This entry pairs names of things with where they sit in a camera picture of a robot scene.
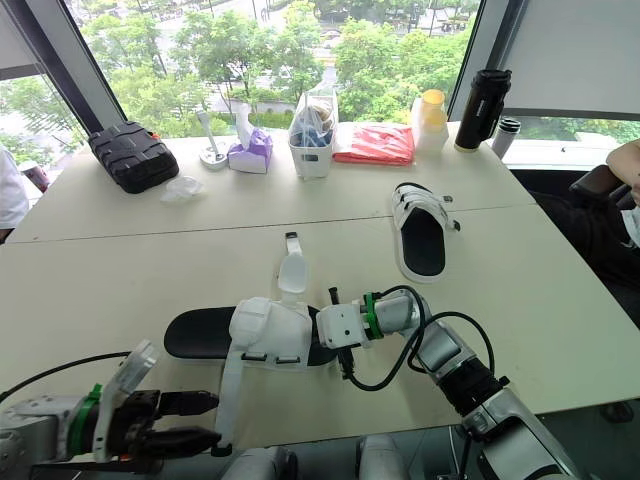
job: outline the travel mug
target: travel mug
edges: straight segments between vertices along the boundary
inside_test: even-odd
[[[502,159],[504,157],[519,131],[520,122],[518,120],[508,117],[500,119],[498,133],[496,133],[496,138],[493,139],[493,144],[491,145],[498,158]]]
[[[504,108],[504,97],[511,88],[511,70],[480,70],[471,82],[455,148],[473,152],[489,138]]]

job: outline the black case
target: black case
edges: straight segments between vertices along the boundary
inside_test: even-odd
[[[114,125],[89,137],[91,151],[127,193],[140,193],[180,170],[161,140],[136,122]]]

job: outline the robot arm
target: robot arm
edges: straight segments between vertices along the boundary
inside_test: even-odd
[[[320,341],[329,348],[367,347],[372,340],[394,332],[411,342],[419,340],[417,331],[423,328],[416,358],[461,415],[467,433],[482,443],[479,466],[485,477],[579,477],[578,468],[560,443],[506,387],[508,381],[497,380],[445,322],[429,321],[431,314],[424,299],[415,298],[408,290],[385,297],[368,293],[361,303],[337,304],[337,295],[332,298],[334,305],[317,317]],[[427,319],[422,324],[418,301]],[[341,363],[345,378],[349,378],[352,365]]]
[[[220,436],[199,427],[153,430],[162,416],[199,415],[218,404],[203,391],[136,391],[155,362],[156,352],[145,340],[104,389],[96,385],[85,397],[43,395],[2,412],[0,480],[29,478],[33,466],[142,472],[161,459],[214,446]],[[96,463],[58,463],[91,452]]]

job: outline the white shirt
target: white shirt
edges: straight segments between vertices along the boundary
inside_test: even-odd
[[[629,237],[637,247],[640,247],[640,207],[633,210],[622,210],[622,220],[627,227]]]
[[[29,200],[13,156],[0,145],[0,229],[16,228],[29,211]]]

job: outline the white sandal strap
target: white sandal strap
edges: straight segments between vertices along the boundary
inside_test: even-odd
[[[391,197],[393,221],[398,230],[402,228],[414,208],[420,208],[433,216],[443,229],[460,230],[460,224],[449,218],[443,203],[450,203],[450,196],[438,196],[411,185],[398,187]]]

